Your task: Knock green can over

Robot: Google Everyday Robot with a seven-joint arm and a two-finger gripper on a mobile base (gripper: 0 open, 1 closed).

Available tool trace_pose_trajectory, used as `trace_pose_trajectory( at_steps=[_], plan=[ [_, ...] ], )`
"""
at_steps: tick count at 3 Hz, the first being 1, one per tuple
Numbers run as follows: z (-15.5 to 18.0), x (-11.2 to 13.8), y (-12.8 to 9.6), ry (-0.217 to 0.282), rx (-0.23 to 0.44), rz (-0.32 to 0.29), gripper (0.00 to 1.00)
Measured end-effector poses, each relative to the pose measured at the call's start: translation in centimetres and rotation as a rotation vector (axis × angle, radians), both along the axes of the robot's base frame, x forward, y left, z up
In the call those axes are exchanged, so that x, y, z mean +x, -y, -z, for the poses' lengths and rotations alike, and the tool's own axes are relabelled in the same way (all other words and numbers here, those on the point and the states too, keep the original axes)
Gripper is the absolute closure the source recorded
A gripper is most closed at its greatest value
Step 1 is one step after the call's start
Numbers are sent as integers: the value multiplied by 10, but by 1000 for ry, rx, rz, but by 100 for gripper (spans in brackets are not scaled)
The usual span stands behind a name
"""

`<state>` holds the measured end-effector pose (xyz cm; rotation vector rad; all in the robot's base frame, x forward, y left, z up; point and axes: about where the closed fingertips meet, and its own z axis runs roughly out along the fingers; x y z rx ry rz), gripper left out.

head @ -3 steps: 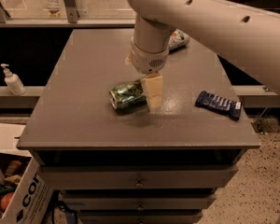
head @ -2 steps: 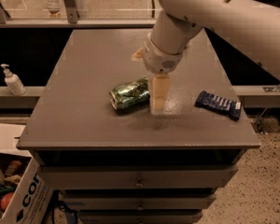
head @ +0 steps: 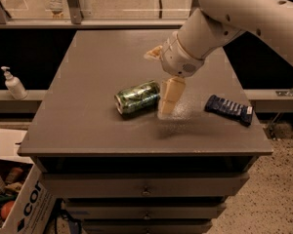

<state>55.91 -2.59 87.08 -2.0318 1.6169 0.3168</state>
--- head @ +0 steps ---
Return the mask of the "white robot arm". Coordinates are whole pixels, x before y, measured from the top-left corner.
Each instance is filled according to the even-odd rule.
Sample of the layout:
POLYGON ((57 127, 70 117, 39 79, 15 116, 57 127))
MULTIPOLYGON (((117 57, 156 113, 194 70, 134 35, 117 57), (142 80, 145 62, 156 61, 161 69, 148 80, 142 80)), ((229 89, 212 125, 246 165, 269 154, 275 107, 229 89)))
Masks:
POLYGON ((171 75, 160 86, 158 116, 172 114, 192 76, 216 49, 250 32, 293 66, 293 2, 197 0, 198 8, 160 46, 146 52, 171 75))

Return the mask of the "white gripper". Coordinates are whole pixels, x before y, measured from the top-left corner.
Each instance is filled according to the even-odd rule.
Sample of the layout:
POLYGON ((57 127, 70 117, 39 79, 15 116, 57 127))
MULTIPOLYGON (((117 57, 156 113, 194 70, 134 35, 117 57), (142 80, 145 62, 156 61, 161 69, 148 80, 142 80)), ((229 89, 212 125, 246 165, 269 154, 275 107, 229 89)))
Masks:
POLYGON ((161 60, 163 70, 174 76, 163 80, 160 85, 158 117, 167 117, 173 112, 185 90, 184 78, 191 77, 204 64, 204 60, 191 57, 183 49, 176 31, 164 42, 163 46, 159 45, 147 51, 144 58, 161 60))

